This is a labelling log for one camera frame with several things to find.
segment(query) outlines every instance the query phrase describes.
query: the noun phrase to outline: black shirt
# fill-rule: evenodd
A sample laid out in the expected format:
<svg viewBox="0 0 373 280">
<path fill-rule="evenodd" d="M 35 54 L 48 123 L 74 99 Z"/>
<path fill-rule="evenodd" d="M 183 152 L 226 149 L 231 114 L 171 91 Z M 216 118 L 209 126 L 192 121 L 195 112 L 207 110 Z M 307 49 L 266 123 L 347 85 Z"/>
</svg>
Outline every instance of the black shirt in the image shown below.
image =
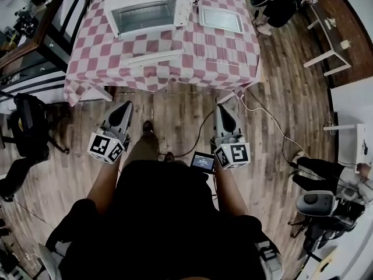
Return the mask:
<svg viewBox="0 0 373 280">
<path fill-rule="evenodd" d="M 77 201 L 46 246 L 72 242 L 63 279 L 265 279 L 254 241 L 266 236 L 253 216 L 217 211 L 207 174 L 178 163 L 135 161 L 119 178 L 101 218 Z"/>
</svg>

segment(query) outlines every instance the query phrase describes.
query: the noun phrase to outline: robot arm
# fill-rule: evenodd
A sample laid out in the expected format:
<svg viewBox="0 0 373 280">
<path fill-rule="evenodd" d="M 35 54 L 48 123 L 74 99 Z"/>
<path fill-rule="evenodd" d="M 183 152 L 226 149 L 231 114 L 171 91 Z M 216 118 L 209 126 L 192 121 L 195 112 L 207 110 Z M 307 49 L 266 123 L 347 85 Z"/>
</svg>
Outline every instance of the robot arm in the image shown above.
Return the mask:
<svg viewBox="0 0 373 280">
<path fill-rule="evenodd" d="M 240 119 L 223 104 L 214 110 L 214 154 L 223 169 L 234 169 L 250 163 L 250 144 L 242 133 Z"/>
<path fill-rule="evenodd" d="M 109 109 L 102 124 L 92 132 L 88 152 L 97 160 L 113 164 L 131 141 L 127 129 L 131 126 L 133 104 L 130 101 Z"/>
</svg>

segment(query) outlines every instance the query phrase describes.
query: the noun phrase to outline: white tray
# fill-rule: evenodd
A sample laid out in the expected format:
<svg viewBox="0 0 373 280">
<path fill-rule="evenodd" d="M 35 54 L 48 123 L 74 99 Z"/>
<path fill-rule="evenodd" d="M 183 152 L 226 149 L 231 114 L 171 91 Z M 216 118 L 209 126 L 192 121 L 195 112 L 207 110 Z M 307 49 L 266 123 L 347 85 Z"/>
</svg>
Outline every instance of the white tray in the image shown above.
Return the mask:
<svg viewBox="0 0 373 280">
<path fill-rule="evenodd" d="M 240 14 L 223 8 L 201 5 L 199 7 L 199 24 L 241 34 L 244 32 Z"/>
</svg>

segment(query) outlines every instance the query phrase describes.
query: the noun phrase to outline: display screen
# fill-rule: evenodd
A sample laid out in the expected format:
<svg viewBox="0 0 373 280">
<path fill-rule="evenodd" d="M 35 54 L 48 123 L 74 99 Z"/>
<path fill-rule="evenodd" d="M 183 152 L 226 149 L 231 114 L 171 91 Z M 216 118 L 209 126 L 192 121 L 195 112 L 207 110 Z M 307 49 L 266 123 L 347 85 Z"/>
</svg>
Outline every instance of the display screen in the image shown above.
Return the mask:
<svg viewBox="0 0 373 280">
<path fill-rule="evenodd" d="M 203 169 L 211 170 L 214 165 L 214 159 L 210 159 L 209 157 L 195 155 L 192 165 L 195 167 L 200 167 Z"/>
</svg>

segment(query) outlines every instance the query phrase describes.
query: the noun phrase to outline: pink and white checkered tablecloth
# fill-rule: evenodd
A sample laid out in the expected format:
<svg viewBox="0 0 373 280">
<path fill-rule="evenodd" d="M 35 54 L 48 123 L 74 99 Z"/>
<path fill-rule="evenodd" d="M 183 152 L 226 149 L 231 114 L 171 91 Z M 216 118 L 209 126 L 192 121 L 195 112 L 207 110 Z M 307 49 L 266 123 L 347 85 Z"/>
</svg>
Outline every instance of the pink and white checkered tablecloth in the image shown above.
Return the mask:
<svg viewBox="0 0 373 280">
<path fill-rule="evenodd" d="M 104 0 L 93 0 L 80 26 L 65 79 L 65 99 L 73 106 L 92 87 L 127 86 L 155 92 L 169 80 L 233 90 L 238 97 L 258 82 L 259 44 L 245 0 L 200 0 L 199 4 L 238 12 L 244 34 L 199 24 L 193 6 L 189 23 L 173 31 L 114 37 L 104 14 Z M 183 49 L 177 59 L 149 66 L 125 67 L 124 59 Z"/>
</svg>

